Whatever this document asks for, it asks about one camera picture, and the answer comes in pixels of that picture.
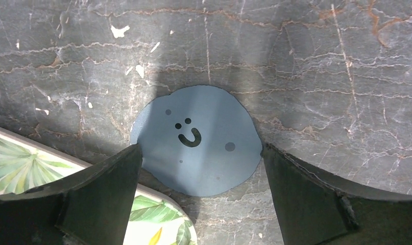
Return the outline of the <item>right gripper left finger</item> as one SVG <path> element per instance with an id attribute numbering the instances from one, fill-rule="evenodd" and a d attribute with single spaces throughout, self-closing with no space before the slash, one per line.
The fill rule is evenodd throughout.
<path id="1" fill-rule="evenodd" d="M 0 195 L 0 244 L 123 244 L 141 147 L 21 194 Z"/>

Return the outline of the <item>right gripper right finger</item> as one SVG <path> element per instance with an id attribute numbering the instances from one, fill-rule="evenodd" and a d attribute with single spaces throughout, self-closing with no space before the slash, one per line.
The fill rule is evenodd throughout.
<path id="1" fill-rule="evenodd" d="M 284 244 L 412 244 L 412 195 L 347 180 L 269 143 L 261 155 Z"/>

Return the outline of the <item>leaf patterned serving tray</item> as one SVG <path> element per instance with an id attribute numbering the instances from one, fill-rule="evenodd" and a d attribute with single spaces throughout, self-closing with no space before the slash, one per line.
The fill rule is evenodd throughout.
<path id="1" fill-rule="evenodd" d="M 0 128 L 0 194 L 23 193 L 90 166 L 90 163 Z M 173 199 L 137 185 L 124 244 L 197 243 L 192 220 Z"/>

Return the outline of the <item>blue round coaster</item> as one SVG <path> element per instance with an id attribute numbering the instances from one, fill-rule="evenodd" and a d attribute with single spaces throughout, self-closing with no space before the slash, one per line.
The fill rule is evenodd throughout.
<path id="1" fill-rule="evenodd" d="M 262 151 L 247 110 L 229 92 L 210 85 L 152 100 L 136 117 L 130 143 L 140 145 L 146 171 L 195 197 L 221 194 L 246 181 Z"/>

